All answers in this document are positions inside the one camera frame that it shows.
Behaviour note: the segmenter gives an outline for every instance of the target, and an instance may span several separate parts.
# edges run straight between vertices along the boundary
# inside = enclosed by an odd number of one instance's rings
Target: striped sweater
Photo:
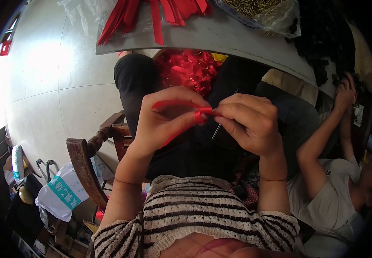
[[[175,240],[194,232],[291,252],[299,225],[281,212],[248,210],[222,179],[163,175],[153,180],[135,219],[101,227],[92,240],[97,258],[157,258]]]

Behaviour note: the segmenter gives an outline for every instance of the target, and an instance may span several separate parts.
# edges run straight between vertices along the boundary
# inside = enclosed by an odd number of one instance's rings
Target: wooden chair
[[[124,119],[125,114],[122,110],[107,119],[100,126],[100,130],[96,135],[91,137],[89,141],[75,138],[67,139],[68,154],[77,177],[89,197],[101,210],[106,209],[108,198],[98,183],[90,158],[96,155],[103,142],[106,142],[109,138],[113,138],[119,161],[123,158],[127,147],[133,141],[129,127],[127,123],[124,123]]]

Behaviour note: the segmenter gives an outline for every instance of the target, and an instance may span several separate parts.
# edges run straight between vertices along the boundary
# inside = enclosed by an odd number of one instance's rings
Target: black fabric pile
[[[297,38],[286,38],[294,43],[298,55],[305,57],[313,67],[318,87],[328,80],[325,66],[329,57],[336,64],[333,84],[344,76],[344,72],[354,73],[355,45],[352,32],[340,10],[331,0],[299,0],[301,33]],[[297,19],[290,27],[296,30]]]

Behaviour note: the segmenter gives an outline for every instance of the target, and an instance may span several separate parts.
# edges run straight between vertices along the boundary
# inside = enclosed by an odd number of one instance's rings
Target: tiled floor
[[[0,57],[8,132],[35,171],[38,158],[59,168],[70,162],[66,139],[94,136],[122,110],[113,78],[117,53],[98,56],[95,47],[96,40],[71,25],[57,1],[34,0],[18,21],[9,55]],[[116,169],[113,146],[105,143],[99,156]]]

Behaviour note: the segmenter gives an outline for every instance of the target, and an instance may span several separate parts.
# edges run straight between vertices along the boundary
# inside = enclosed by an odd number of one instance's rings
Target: black pants
[[[270,99],[278,108],[278,118],[287,124],[283,144],[288,176],[292,178],[299,171],[296,150],[319,126],[319,117],[308,102],[261,82],[269,69],[255,61],[228,57],[212,83],[207,101],[212,108],[216,108],[221,100],[233,95],[236,90]],[[141,54],[122,57],[115,66],[114,77],[134,138],[143,96],[161,90],[162,83],[153,60]],[[153,180],[159,175],[208,175],[233,181],[233,170],[240,148],[234,147],[238,146],[236,141],[224,130],[220,130],[215,140],[212,140],[217,127],[218,123],[209,119],[203,126],[194,126],[156,151],[146,178]]]

